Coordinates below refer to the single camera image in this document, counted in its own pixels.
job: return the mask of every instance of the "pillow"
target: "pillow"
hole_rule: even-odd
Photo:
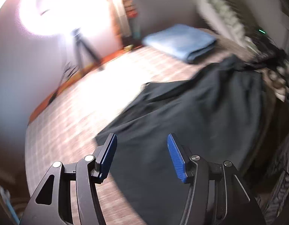
[[[258,23],[240,0],[195,0],[199,14],[224,37],[256,53],[259,50],[250,37]]]

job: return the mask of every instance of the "mattress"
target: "mattress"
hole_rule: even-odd
[[[92,71],[66,89],[26,130],[25,164],[30,194],[53,162],[73,163],[92,154],[96,148],[93,138],[140,93],[145,83],[187,80],[205,65],[220,62],[231,53],[245,61],[252,57],[234,42],[217,38],[216,48],[201,57],[197,65],[186,64],[151,47],[142,47],[110,61],[105,70]],[[96,188],[108,225],[145,224],[126,201],[111,174]],[[73,222],[80,224],[74,182],[71,200]]]

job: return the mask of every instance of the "ridged blue pad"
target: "ridged blue pad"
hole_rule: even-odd
[[[171,160],[173,161],[173,166],[175,167],[178,178],[181,179],[183,183],[185,183],[187,179],[185,162],[171,134],[169,134],[167,137],[167,148],[169,150],[169,154]]]
[[[115,151],[116,151],[116,147],[117,147],[117,136],[114,134],[110,141],[106,154],[103,157],[103,160],[100,165],[100,178],[101,179],[105,179],[108,176],[109,169],[111,167],[111,163],[112,163]]]

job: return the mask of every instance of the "blue towel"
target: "blue towel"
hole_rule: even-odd
[[[194,59],[214,48],[216,38],[187,25],[174,25],[166,30],[146,36],[142,43],[174,56],[184,62]]]

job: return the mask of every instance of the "silver screw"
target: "silver screw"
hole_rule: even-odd
[[[193,156],[191,156],[191,159],[194,160],[194,161],[198,161],[200,159],[200,156],[193,155]]]
[[[60,167],[61,166],[61,162],[54,162],[53,163],[53,167]]]
[[[225,161],[225,162],[224,162],[224,165],[225,165],[226,167],[231,167],[231,166],[232,166],[232,162],[230,162],[230,161]]]
[[[85,161],[87,162],[90,162],[94,159],[94,156],[93,155],[88,155],[88,156],[85,156]]]

